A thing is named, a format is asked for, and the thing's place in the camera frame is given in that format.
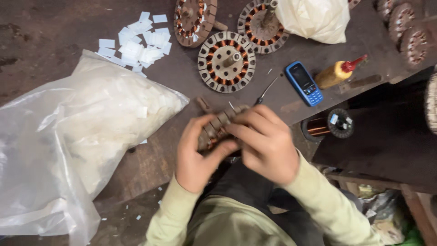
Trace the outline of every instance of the blue mobile phone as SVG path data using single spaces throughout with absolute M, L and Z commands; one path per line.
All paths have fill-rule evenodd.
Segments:
M 323 100 L 319 87 L 300 61 L 288 65 L 285 75 L 308 106 L 315 106 Z

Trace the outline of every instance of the sleeve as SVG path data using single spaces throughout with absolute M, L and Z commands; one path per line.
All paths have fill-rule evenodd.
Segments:
M 298 151 L 299 170 L 283 186 L 320 226 L 332 245 L 383 245 L 368 219 Z
M 182 245 L 187 236 L 187 224 L 200 194 L 185 190 L 173 176 L 161 207 L 150 221 L 146 241 L 141 245 Z

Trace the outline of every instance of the glue bottle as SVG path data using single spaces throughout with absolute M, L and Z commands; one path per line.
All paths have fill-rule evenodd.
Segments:
M 336 85 L 352 75 L 356 65 L 367 58 L 367 54 L 355 61 L 338 61 L 316 75 L 314 81 L 320 89 L 326 89 Z

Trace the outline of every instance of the hand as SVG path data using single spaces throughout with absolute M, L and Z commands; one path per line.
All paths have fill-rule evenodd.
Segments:
M 237 115 L 233 122 L 225 129 L 243 141 L 243 164 L 277 184 L 291 183 L 299 168 L 299 155 L 290 128 L 264 105 Z
M 214 117 L 214 115 L 205 115 L 191 119 L 179 140 L 176 180 L 184 189 L 192 193 L 200 193 L 217 166 L 228 155 L 238 150 L 235 141 L 224 141 L 206 157 L 197 152 L 202 127 Z

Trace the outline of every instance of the screwdriver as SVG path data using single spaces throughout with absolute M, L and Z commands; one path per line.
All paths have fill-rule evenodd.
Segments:
M 272 86 L 272 84 L 273 84 L 276 80 L 277 80 L 277 77 L 276 77 L 276 78 L 275 78 L 275 79 L 270 83 L 269 86 L 267 86 L 267 88 L 266 88 L 266 90 L 264 91 L 264 93 L 263 93 L 260 97 L 258 97 L 257 102 L 254 104 L 254 106 L 263 103 L 263 101 L 264 101 L 264 95 L 266 94 L 267 90 L 270 88 L 270 86 Z

